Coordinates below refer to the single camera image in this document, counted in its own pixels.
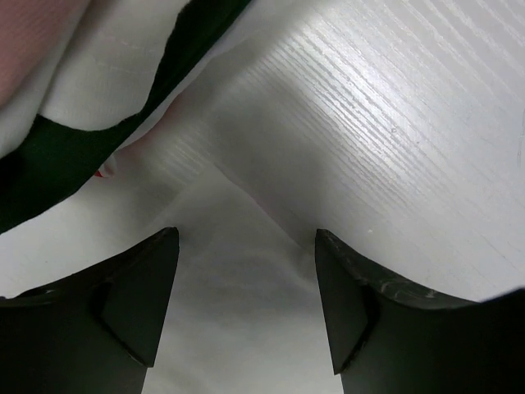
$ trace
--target green trim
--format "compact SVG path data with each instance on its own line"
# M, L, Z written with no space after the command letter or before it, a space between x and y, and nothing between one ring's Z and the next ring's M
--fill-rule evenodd
M179 15L144 109L89 133L37 117L21 147L0 160L0 234L73 195L162 103L250 0L193 0Z

